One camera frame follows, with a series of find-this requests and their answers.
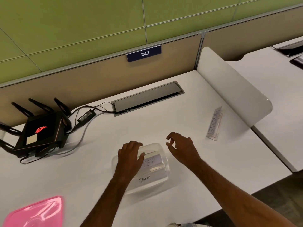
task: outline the blue sign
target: blue sign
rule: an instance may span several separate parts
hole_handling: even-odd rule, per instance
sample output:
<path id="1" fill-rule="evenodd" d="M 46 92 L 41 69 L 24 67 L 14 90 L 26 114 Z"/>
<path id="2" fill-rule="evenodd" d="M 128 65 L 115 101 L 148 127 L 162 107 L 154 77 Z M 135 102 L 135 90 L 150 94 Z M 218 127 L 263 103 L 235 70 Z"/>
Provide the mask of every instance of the blue sign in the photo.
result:
<path id="1" fill-rule="evenodd" d="M 127 53 L 126 56 L 127 56 L 128 62 L 132 62 L 132 61 L 144 59 L 146 57 L 152 57 L 154 55 L 161 54 L 161 53 L 162 53 L 162 46 L 157 45 L 155 47 L 150 47 L 150 48 L 146 48 L 146 49 L 143 49 L 140 51 Z"/>

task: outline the gray cable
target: gray cable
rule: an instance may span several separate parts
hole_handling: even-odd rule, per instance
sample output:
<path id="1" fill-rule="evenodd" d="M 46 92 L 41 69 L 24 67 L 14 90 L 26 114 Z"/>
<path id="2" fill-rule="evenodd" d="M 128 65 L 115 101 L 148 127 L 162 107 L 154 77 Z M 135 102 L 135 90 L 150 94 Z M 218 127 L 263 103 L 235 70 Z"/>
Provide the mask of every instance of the gray cable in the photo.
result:
<path id="1" fill-rule="evenodd" d="M 73 151 L 74 149 L 76 149 L 76 148 L 80 145 L 80 143 L 82 142 L 82 140 L 83 140 L 83 138 L 84 138 L 84 135 L 85 135 L 85 132 L 86 132 L 86 129 L 88 128 L 89 124 L 90 124 L 95 118 L 97 118 L 99 115 L 102 115 L 102 114 L 105 114 L 105 113 L 106 113 L 106 112 L 102 112 L 102 113 L 100 113 L 100 114 L 97 114 L 94 118 L 92 118 L 91 121 L 89 121 L 89 123 L 86 125 L 86 127 L 85 127 L 85 129 L 84 129 L 84 132 L 83 132 L 83 135 L 82 135 L 80 141 L 79 141 L 78 144 L 77 144 L 76 146 L 74 146 L 72 149 L 70 149 L 69 151 L 63 152 L 63 153 L 48 153 L 48 154 L 49 154 L 49 155 L 62 155 L 62 154 L 67 154 L 67 153 Z"/>

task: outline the red logo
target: red logo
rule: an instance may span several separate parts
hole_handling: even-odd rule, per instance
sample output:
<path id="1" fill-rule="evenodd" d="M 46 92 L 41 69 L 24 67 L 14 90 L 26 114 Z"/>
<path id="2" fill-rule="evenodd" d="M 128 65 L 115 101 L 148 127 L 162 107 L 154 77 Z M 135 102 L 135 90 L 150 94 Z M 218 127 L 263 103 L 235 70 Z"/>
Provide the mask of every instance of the red logo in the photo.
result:
<path id="1" fill-rule="evenodd" d="M 42 127 L 39 127 L 37 130 L 36 130 L 36 134 L 38 134 L 40 131 L 42 131 L 44 128 L 47 128 L 47 126 L 42 126 Z"/>

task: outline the person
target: person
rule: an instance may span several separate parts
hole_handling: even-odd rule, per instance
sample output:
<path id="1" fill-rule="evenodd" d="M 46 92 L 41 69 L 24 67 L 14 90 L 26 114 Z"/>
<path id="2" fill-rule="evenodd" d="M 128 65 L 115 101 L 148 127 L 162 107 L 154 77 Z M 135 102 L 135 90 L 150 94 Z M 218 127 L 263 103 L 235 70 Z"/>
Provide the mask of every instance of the person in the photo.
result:
<path id="1" fill-rule="evenodd" d="M 170 142 L 166 145 L 172 155 L 200 179 L 235 226 L 294 226 L 281 214 L 236 187 L 207 165 L 199 156 L 191 138 L 172 132 L 167 139 Z M 114 176 L 81 227 L 112 226 L 123 194 L 143 163 L 144 153 L 137 157 L 140 146 L 142 143 L 130 141 L 118 151 L 119 160 Z"/>

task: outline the person's left hand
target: person's left hand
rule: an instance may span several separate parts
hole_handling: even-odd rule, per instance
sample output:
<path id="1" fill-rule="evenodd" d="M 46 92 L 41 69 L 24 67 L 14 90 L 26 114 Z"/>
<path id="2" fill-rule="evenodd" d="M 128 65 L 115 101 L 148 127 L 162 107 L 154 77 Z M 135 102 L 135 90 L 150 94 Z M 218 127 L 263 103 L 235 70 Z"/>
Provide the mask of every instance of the person's left hand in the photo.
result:
<path id="1" fill-rule="evenodd" d="M 113 178 L 121 183 L 127 183 L 127 185 L 130 183 L 144 161 L 145 153 L 142 153 L 138 158 L 138 150 L 142 145 L 136 141 L 123 144 L 122 149 L 118 151 L 118 164 Z"/>

